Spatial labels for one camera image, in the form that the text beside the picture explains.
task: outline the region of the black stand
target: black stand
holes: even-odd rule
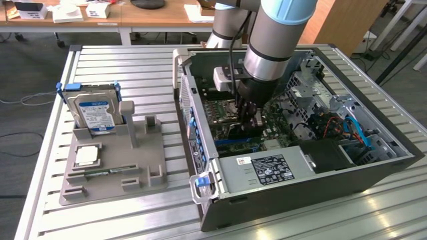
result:
[[[423,39],[423,37],[427,34],[427,25],[423,27],[423,29],[419,31],[419,33],[417,34],[417,36],[414,37],[413,41],[409,43],[409,45],[406,46],[406,48],[402,50],[401,54],[398,55],[398,57],[395,58],[395,60],[391,62],[391,64],[389,65],[389,67],[386,68],[386,70],[382,72],[382,74],[379,75],[379,77],[375,80],[375,83],[379,85],[385,79],[387,78],[389,74],[393,72],[393,70],[395,69],[395,67],[398,66],[398,64],[401,63],[401,61],[406,58],[406,56],[409,55],[409,53],[411,52],[413,48],[417,46],[417,44],[421,42],[421,40]]]

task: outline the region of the warning label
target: warning label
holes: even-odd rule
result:
[[[260,184],[268,185],[295,179],[283,155],[252,159],[252,165]]]

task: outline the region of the white table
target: white table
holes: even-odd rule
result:
[[[401,131],[427,153],[427,130],[383,92],[346,55],[317,45]],[[303,207],[211,232],[200,231],[198,207],[172,94],[172,51],[198,45],[84,46],[71,51],[60,82],[111,83],[135,102],[134,120],[156,114],[162,121],[168,188],[156,193],[71,206],[59,204],[74,117],[58,96],[16,240],[270,240],[270,239],[426,239],[427,158],[389,176],[363,193]],[[337,94],[347,90],[326,70]]]

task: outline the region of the power supply label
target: power supply label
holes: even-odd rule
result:
[[[252,159],[252,165],[260,184],[268,185],[295,179],[283,155]]]
[[[107,131],[115,127],[114,116],[107,112],[107,101],[87,101],[79,103],[87,127],[94,131]]]

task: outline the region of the red cable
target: red cable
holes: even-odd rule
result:
[[[358,134],[354,134],[354,137],[359,140],[361,143],[363,143],[363,140],[362,140],[362,138],[359,137]]]
[[[329,132],[329,127],[330,127],[330,123],[331,123],[331,120],[333,119],[341,119],[338,116],[333,116],[329,121],[327,121],[327,124],[326,124],[326,128],[325,128],[325,133],[323,133],[323,138],[326,138],[327,136],[327,132]]]

